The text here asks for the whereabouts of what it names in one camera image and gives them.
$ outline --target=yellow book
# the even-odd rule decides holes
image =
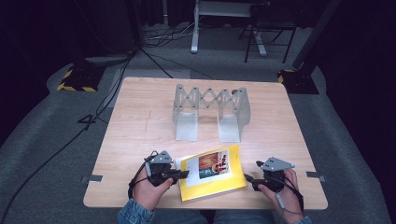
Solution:
[[[247,185],[238,145],[181,158],[176,164],[177,169],[190,171],[186,179],[179,180],[182,202]]]

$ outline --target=sleeve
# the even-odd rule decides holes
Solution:
[[[130,199],[127,204],[117,214],[120,224],[149,224],[154,217],[154,212],[150,212],[134,199]]]
[[[312,224],[311,219],[309,219],[309,217],[305,217],[303,219],[301,219],[298,222],[295,222],[294,224]]]

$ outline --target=gray carpet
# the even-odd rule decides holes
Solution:
[[[292,68],[311,30],[297,31],[284,64],[282,47],[268,48],[266,58],[252,48],[244,63],[248,40],[238,40],[240,32],[230,27],[202,30],[197,54],[190,53],[190,35],[144,50],[163,57],[152,58],[166,71],[187,70],[190,78],[276,82],[276,72]],[[1,214],[23,181],[84,128],[78,120],[101,110],[121,67],[106,69],[98,92],[56,91],[69,66],[66,64],[49,79],[50,95],[26,116],[0,150]],[[137,52],[127,69],[130,74],[156,70],[158,76],[163,76],[142,51]],[[381,188],[326,96],[326,82],[319,69],[313,79],[319,95],[291,94],[290,101],[317,171],[327,179],[322,186],[329,207],[306,214],[314,223],[390,223]],[[111,107],[105,109],[101,120],[27,183],[10,207],[6,223],[116,223],[119,208],[89,208],[83,204],[87,185],[80,182],[92,172],[111,113]],[[276,222],[283,223],[277,215]]]

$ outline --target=wooden table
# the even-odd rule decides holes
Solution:
[[[167,150],[173,159],[190,156],[233,143],[218,138],[216,107],[200,108],[198,141],[176,141],[172,121],[177,84],[185,90],[212,88],[215,92],[247,88],[251,118],[239,143],[242,169],[255,178],[262,170],[255,161],[276,157],[295,164],[305,209],[325,209],[327,200],[320,181],[307,177],[315,166],[282,84],[221,80],[127,77],[123,80],[116,105],[108,124],[93,175],[102,175],[102,182],[90,182],[84,197],[89,207],[123,207],[127,201],[128,183],[144,158],[153,150]],[[263,209],[273,206],[251,184],[231,192],[182,203],[180,189],[174,185],[165,192],[158,207],[196,209]]]

